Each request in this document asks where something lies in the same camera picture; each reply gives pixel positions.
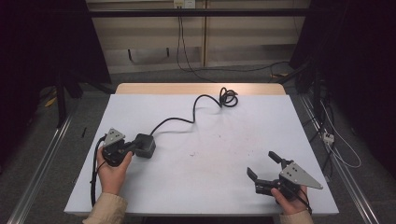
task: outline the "person's left hand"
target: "person's left hand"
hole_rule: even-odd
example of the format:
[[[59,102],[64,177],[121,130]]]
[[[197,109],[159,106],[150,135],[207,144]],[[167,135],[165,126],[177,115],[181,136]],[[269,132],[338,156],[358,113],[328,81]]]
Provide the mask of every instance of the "person's left hand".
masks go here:
[[[102,155],[103,148],[99,148],[96,159],[97,165],[100,166],[105,159]],[[129,163],[132,160],[132,152],[128,152],[126,154],[122,163],[117,167],[112,167],[108,165],[106,162],[99,168],[98,174],[100,178],[100,183],[102,185],[103,193],[111,193],[115,195],[119,195],[120,190],[122,188],[123,182],[125,180],[126,170],[128,168]]]

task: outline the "black metal bar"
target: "black metal bar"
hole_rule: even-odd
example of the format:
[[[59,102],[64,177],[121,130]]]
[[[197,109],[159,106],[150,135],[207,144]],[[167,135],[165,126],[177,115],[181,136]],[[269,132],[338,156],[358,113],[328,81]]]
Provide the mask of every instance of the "black metal bar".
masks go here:
[[[45,10],[38,13],[56,16],[109,17],[305,17],[331,14],[330,9],[311,8],[250,8],[250,9],[95,9],[89,12],[72,10]]]

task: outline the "sleeve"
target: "sleeve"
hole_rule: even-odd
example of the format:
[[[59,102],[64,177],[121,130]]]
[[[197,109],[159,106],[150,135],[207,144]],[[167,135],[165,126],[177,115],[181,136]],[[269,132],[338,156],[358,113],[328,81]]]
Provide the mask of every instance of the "sleeve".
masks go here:
[[[120,196],[102,193],[84,224],[122,223],[127,202]]]
[[[280,215],[281,224],[314,224],[311,215],[308,211],[303,211],[293,215]]]

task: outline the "table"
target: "table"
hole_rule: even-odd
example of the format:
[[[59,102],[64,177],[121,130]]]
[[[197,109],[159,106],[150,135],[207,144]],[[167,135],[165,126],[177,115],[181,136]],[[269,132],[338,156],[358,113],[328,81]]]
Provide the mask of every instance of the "table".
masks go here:
[[[218,97],[219,89],[238,92],[239,104],[222,108],[200,99],[197,121],[169,122],[153,136],[151,159],[133,157],[120,195],[132,216],[272,216],[281,210],[274,198],[255,193],[247,167],[261,179],[276,179],[281,168],[268,156],[273,150],[295,160],[324,189],[309,189],[314,215],[338,213],[329,187],[288,95],[279,84],[145,83],[121,84],[106,112],[65,208],[86,216],[92,209],[89,192],[93,149],[114,127],[131,141],[149,133],[163,119],[191,118],[198,94]],[[96,186],[97,196],[101,191]]]

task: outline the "carpeted floor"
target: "carpeted floor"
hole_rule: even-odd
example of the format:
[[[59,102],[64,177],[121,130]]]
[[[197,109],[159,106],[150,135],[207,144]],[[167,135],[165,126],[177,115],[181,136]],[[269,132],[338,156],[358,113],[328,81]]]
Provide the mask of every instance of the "carpeted floor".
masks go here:
[[[231,68],[256,69],[261,68],[261,66],[234,66]],[[275,65],[272,70],[273,74],[291,71],[285,64]],[[199,76],[216,82],[264,83],[271,79],[271,81],[276,81],[276,77],[270,78],[270,74],[270,69],[259,69],[252,72],[221,70],[198,72]],[[116,88],[122,82],[205,82],[193,73],[179,70],[113,75],[112,80],[113,84],[107,85],[110,88]],[[303,124],[310,118],[303,106],[301,95],[297,94],[293,85],[293,81],[290,81],[284,87]],[[81,84],[81,87],[84,90],[81,99],[67,98],[67,108],[78,105],[77,111],[45,175],[40,190],[35,196],[35,201],[24,220],[25,223],[80,223],[83,219],[83,217],[75,217],[64,213],[64,207],[86,159],[109,96],[86,84]],[[57,125],[56,103],[50,107],[44,107],[45,103],[46,101],[43,101],[38,106],[26,135],[21,136],[21,141],[17,144],[15,153],[3,167],[4,171],[0,175],[0,223],[7,223],[55,133]],[[337,131],[356,149],[361,157],[362,166],[357,169],[350,168],[350,172],[369,199],[376,216],[380,220],[379,223],[394,222],[396,220],[396,213],[394,213],[394,207],[396,207],[395,179],[373,158],[364,141],[353,133],[352,127],[337,107],[336,102],[332,102],[332,109]],[[308,139],[311,139],[316,132],[312,123],[309,122],[304,126],[304,129]],[[356,157],[351,153],[348,146],[341,140],[336,142],[344,160],[356,164]],[[314,138],[311,146],[319,164],[323,164],[327,153],[320,138]],[[340,213],[335,216],[314,217],[315,223],[366,223],[337,170],[333,168],[331,171],[331,166],[328,164],[324,174],[330,179],[328,184]],[[127,217],[125,222],[169,223],[166,222],[166,219],[145,219],[142,217]],[[258,217],[257,219],[223,219],[222,221],[217,220],[216,223],[259,222],[262,223],[262,219]],[[274,222],[278,223],[277,217],[275,217]]]

